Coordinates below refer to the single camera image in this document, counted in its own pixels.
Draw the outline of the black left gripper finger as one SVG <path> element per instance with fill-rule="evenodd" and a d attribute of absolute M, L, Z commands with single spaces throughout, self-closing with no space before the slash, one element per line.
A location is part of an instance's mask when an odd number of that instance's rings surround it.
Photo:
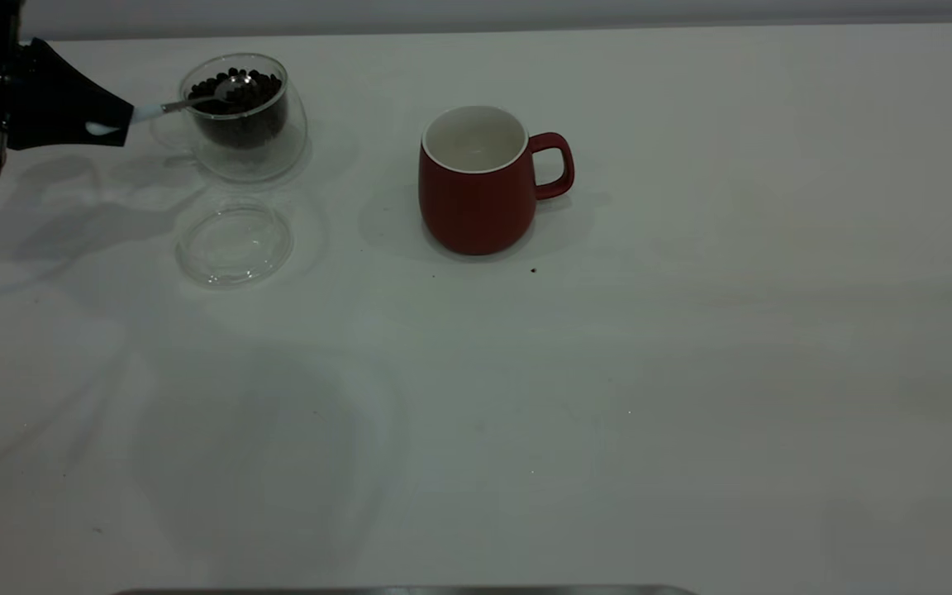
<path fill-rule="evenodd" d="M 10 150 L 34 150 L 54 145 L 98 145 L 122 147 L 128 127 L 103 124 L 74 124 L 64 126 L 37 126 L 10 131 Z"/>
<path fill-rule="evenodd" d="M 39 38 L 17 46 L 12 115 L 43 123 L 128 125 L 135 106 L 98 86 Z"/>

